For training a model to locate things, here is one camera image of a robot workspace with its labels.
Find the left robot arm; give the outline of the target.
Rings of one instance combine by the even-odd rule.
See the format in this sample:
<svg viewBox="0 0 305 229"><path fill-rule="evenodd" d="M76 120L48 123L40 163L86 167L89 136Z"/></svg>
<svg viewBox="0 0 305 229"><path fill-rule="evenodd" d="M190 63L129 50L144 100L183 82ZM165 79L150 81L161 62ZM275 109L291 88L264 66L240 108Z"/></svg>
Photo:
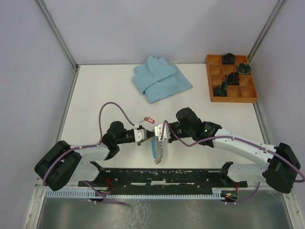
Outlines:
<svg viewBox="0 0 305 229"><path fill-rule="evenodd" d="M90 181L95 186L105 182L99 160L112 159L119 151L120 144L142 142L154 137L141 125L127 130L120 121L110 124L102 141L87 146L71 146L66 141L57 142L35 165L35 173L42 179L43 185L58 191L68 183Z"/></svg>

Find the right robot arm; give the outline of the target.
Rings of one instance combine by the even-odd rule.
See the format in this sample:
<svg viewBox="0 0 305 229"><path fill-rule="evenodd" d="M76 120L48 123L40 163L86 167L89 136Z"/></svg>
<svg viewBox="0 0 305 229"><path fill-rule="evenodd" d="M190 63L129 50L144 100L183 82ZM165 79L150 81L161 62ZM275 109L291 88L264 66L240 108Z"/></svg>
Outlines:
<svg viewBox="0 0 305 229"><path fill-rule="evenodd" d="M288 194L294 183L304 182L301 165L289 145L261 144L235 135L218 124L201 121L189 107L179 110L176 118L177 122L167 124L169 142L191 138L194 142L190 146L209 146L250 160L249 164L226 162L219 174L223 186L244 181L266 183L274 190Z"/></svg>

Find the metal key organizer plate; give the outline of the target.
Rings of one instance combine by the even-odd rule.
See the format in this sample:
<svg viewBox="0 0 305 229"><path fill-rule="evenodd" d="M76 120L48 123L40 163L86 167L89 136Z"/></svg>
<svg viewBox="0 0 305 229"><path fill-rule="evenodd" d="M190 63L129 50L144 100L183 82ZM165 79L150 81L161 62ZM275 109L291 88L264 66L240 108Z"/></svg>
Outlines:
<svg viewBox="0 0 305 229"><path fill-rule="evenodd" d="M151 138L152 156L155 164L159 164L163 158L163 142L158 140L158 137Z"/></svg>

